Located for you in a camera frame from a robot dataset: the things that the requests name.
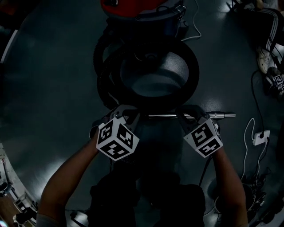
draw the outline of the shoe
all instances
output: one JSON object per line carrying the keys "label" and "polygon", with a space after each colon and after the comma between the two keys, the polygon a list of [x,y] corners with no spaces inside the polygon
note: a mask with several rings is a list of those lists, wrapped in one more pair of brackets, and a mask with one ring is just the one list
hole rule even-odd
{"label": "shoe", "polygon": [[261,72],[264,74],[267,74],[270,58],[271,55],[267,50],[262,49],[261,47],[257,48],[257,64]]}

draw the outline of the person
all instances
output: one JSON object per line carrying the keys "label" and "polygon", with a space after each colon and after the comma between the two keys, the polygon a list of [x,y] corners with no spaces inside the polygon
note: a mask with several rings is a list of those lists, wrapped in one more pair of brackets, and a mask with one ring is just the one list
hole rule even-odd
{"label": "person", "polygon": [[271,53],[276,43],[284,45],[284,17],[282,0],[255,0],[244,6],[243,15],[254,42],[257,64],[267,74]]}
{"label": "person", "polygon": [[[97,138],[98,132],[50,178],[41,196],[37,227],[66,226],[66,203],[99,153]],[[245,192],[240,178],[223,148],[213,154],[213,160],[217,187],[224,204],[222,221],[225,226],[247,227]],[[115,162],[112,172],[91,188],[92,201],[87,211],[89,226],[135,227],[134,206],[140,198],[135,183],[138,178],[136,165],[123,159]],[[161,209],[160,221],[155,227],[204,226],[205,197],[199,186],[180,185],[175,174],[153,177],[152,183],[151,203]]]}

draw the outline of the forearm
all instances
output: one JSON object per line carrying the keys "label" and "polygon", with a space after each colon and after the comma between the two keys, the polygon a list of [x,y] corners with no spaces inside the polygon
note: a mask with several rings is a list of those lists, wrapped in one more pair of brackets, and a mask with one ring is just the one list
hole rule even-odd
{"label": "forearm", "polygon": [[77,188],[83,173],[98,154],[96,149],[97,133],[77,153],[71,156],[53,174],[41,196],[39,213],[46,213],[46,207],[65,207],[68,199]]}
{"label": "forearm", "polygon": [[223,148],[213,154],[213,160],[217,185],[226,208],[245,205],[245,192],[242,182]]}

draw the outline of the striped pants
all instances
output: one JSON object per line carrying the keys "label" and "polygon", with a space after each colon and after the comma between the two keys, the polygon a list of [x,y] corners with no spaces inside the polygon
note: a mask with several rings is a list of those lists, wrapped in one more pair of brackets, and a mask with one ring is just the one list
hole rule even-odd
{"label": "striped pants", "polygon": [[273,51],[275,44],[284,46],[284,17],[275,9],[246,9],[245,23],[249,26],[254,42],[266,49]]}

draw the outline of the person's arm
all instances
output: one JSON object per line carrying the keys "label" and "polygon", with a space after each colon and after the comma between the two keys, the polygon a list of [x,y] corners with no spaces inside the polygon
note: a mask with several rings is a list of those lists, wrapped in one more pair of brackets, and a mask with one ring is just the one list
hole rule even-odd
{"label": "person's arm", "polygon": [[217,187],[224,202],[223,215],[227,226],[240,227],[248,224],[245,191],[223,148],[213,154]]}
{"label": "person's arm", "polygon": [[66,203],[77,188],[88,165],[98,154],[97,137],[98,132],[50,178],[41,196],[38,211],[40,215],[54,219],[60,226],[66,225]]}

